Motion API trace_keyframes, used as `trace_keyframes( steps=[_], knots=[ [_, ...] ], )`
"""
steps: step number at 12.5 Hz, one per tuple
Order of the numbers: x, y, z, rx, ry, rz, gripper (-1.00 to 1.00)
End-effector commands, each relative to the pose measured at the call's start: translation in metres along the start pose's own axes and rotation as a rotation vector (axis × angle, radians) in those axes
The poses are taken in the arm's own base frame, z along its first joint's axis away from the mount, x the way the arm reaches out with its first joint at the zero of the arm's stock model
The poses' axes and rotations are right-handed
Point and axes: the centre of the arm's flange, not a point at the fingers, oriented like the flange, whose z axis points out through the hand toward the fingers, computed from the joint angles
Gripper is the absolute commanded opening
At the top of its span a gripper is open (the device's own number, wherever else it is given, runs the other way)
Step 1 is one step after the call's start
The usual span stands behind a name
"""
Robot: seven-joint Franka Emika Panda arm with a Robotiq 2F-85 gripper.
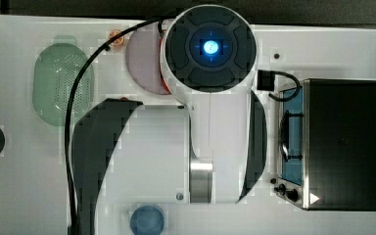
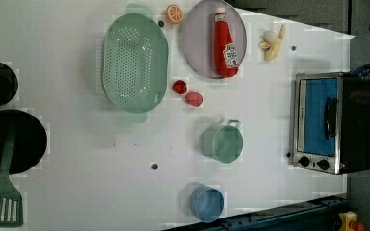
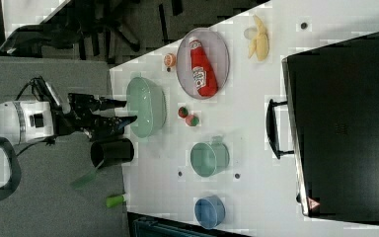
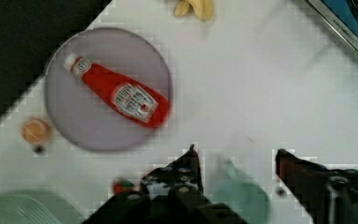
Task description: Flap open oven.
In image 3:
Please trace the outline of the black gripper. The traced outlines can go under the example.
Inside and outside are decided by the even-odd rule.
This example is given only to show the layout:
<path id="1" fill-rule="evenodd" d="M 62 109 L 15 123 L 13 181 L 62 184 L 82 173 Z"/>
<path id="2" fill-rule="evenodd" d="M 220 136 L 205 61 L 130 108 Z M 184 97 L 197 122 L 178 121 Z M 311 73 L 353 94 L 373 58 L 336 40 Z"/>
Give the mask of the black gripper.
<path id="1" fill-rule="evenodd" d="M 55 135 L 70 135 L 73 132 L 84 132 L 91 141 L 111 139 L 123 134 L 124 127 L 137 120 L 137 116 L 103 117 L 96 111 L 124 108 L 126 101 L 96 98 L 90 94 L 68 94 L 68 111 L 55 114 Z"/>

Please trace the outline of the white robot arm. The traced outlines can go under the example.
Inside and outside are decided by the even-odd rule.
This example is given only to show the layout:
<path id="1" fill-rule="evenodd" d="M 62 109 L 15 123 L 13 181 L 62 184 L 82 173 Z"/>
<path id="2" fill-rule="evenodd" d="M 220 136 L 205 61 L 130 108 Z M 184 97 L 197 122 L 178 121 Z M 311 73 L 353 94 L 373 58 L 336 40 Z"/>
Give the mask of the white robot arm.
<path id="1" fill-rule="evenodd" d="M 70 93 L 61 106 L 52 98 L 44 101 L 11 101 L 0 104 L 0 137 L 13 145 L 47 141 L 83 132 L 92 141 L 123 134 L 136 116 L 104 117 L 101 111 L 123 108 L 125 101 L 89 94 Z"/>

